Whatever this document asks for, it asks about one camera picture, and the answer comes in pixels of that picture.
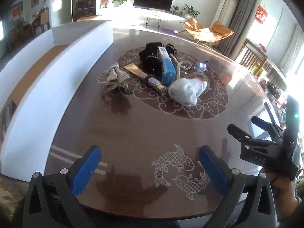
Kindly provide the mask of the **person's right hand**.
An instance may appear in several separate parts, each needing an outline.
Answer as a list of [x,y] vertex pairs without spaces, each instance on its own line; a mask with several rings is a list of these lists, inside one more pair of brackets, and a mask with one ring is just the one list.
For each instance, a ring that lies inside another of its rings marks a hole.
[[279,194],[275,199],[277,216],[281,220],[289,218],[296,210],[299,201],[295,196],[295,181],[275,173],[266,173],[272,186],[278,188]]

